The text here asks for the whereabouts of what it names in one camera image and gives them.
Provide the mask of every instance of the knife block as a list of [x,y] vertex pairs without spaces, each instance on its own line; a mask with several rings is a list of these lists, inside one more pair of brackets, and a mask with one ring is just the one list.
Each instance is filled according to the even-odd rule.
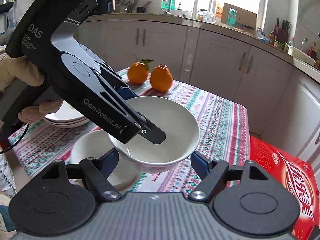
[[289,33],[286,30],[278,28],[276,41],[279,41],[284,45],[287,43],[288,37],[289,37]]

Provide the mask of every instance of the cutting board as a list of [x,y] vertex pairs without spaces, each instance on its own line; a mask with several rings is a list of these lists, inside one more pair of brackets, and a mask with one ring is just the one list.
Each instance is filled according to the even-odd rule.
[[237,11],[237,19],[241,19],[239,21],[237,20],[237,23],[240,23],[240,24],[242,23],[245,25],[244,31],[249,32],[251,34],[255,34],[255,29],[257,24],[257,14],[232,4],[224,3],[221,23],[227,24],[230,9]]

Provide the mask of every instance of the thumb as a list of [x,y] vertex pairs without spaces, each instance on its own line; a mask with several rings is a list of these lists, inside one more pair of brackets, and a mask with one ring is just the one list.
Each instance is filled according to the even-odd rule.
[[44,81],[44,74],[26,56],[10,58],[6,55],[0,62],[0,90],[10,85],[15,77],[33,87]]

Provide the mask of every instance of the electric cord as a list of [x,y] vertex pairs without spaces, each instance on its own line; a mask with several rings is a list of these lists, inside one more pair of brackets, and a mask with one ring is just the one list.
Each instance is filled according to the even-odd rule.
[[30,126],[30,124],[27,124],[27,126],[26,126],[23,134],[20,136],[20,138],[14,144],[12,144],[9,148],[5,149],[4,151],[1,151],[0,154],[4,154],[4,153],[10,151],[13,147],[15,147],[23,139],[23,137],[26,135],[29,126]]

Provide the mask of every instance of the table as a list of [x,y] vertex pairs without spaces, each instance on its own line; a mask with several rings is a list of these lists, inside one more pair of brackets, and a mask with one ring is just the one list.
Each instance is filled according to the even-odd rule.
[[[123,80],[139,96],[169,98],[183,105],[196,117],[201,129],[197,150],[208,159],[223,159],[230,165],[243,165],[248,159],[250,139],[244,106],[178,81],[173,81],[168,92],[159,93],[151,88],[149,79],[141,86],[130,84],[126,73],[127,69],[119,71]],[[9,137],[11,144],[20,137],[24,128]],[[27,174],[33,178],[55,159],[69,163],[73,144],[81,136],[97,129],[99,127],[92,122],[77,128],[62,129],[41,120],[30,125],[25,137],[13,150]],[[188,194],[200,181],[191,167],[190,158],[187,158],[176,168],[164,173],[142,173],[131,191],[182,191]]]

